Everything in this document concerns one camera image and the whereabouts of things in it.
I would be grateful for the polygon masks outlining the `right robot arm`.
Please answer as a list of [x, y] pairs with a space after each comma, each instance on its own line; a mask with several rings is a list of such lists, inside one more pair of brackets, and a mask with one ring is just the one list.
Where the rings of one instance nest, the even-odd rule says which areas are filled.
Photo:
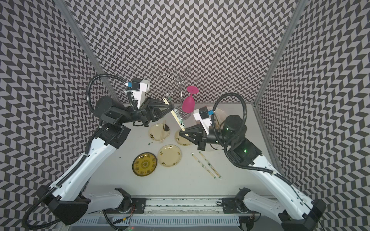
[[321, 199], [311, 199], [283, 177], [262, 151], [245, 137], [246, 130], [242, 118], [231, 115], [218, 128], [211, 124], [205, 130], [202, 124], [197, 124], [180, 131], [179, 135], [201, 151], [208, 143], [222, 145], [234, 166], [254, 175], [275, 197], [272, 200], [243, 188], [235, 197], [239, 211], [258, 212], [277, 222], [285, 231], [315, 230], [326, 204]]

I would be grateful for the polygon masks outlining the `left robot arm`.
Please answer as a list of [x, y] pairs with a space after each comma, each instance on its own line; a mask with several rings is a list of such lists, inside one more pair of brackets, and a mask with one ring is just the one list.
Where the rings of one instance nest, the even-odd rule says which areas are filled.
[[[85, 214], [119, 208], [126, 197], [122, 188], [93, 196], [84, 194], [85, 187], [102, 163], [126, 141], [131, 130], [125, 123], [142, 122], [147, 127], [151, 121], [158, 121], [172, 110], [173, 105], [152, 98], [145, 99], [137, 110], [131, 106], [119, 106], [109, 96], [100, 98], [92, 110], [99, 118], [99, 125], [89, 138], [84, 153], [59, 179], [37, 190], [38, 200], [26, 211], [22, 226], [29, 230], [38, 230], [59, 222], [71, 225]], [[41, 203], [47, 205], [56, 220], [31, 225], [29, 217]]]

